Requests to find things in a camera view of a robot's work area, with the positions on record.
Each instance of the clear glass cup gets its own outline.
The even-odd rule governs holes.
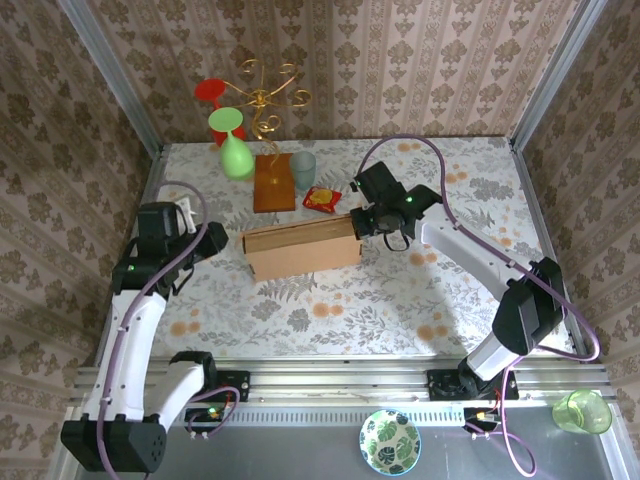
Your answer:
[[[553,406],[553,420],[572,433],[601,434],[613,420],[607,402],[591,390],[576,390]]]
[[[311,152],[297,152],[289,159],[293,181],[299,190],[309,190],[316,178],[316,157]]]

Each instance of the gold candelabra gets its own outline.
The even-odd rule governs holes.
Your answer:
[[[273,140],[270,140],[263,134],[276,131],[280,127],[280,125],[282,125],[282,118],[279,115],[272,114],[269,115],[266,120],[261,120],[264,109],[266,107],[305,107],[311,101],[311,92],[303,88],[297,88],[292,92],[293,103],[291,103],[290,105],[275,102],[273,100],[273,97],[287,88],[287,86],[289,86],[296,79],[299,73],[299,67],[298,65],[295,65],[293,63],[283,63],[282,65],[280,65],[280,74],[286,75],[288,78],[278,88],[269,91],[266,90],[264,86],[265,65],[262,61],[255,58],[246,60],[242,63],[242,65],[240,65],[240,68],[244,73],[253,73],[258,66],[260,67],[260,86],[255,90],[244,91],[234,84],[227,82],[226,80],[224,81],[224,83],[225,85],[233,88],[236,92],[250,99],[246,103],[234,105],[233,108],[242,108],[248,106],[255,108],[256,112],[253,116],[253,120],[251,121],[251,132],[258,140],[267,143],[271,147],[274,155],[274,159],[271,161],[271,165],[273,166],[273,164],[280,156],[280,148],[278,148],[278,145],[276,145]]]

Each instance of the ceramic bowl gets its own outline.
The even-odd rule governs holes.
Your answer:
[[[420,433],[397,410],[379,410],[360,430],[360,452],[376,472],[398,476],[411,470],[420,458]]]

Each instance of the wall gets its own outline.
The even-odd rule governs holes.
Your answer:
[[[563,0],[89,0],[164,142],[210,141],[196,84],[302,65],[274,138],[507,135],[565,31]],[[276,81],[276,75],[268,80]]]
[[[610,1],[525,148],[640,453],[640,2]]]
[[[0,479],[44,478],[148,167],[57,3],[0,2]]]

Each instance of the green cup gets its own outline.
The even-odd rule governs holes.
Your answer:
[[[601,434],[613,420],[607,402],[591,390],[576,390],[553,406],[553,420],[571,433]]]

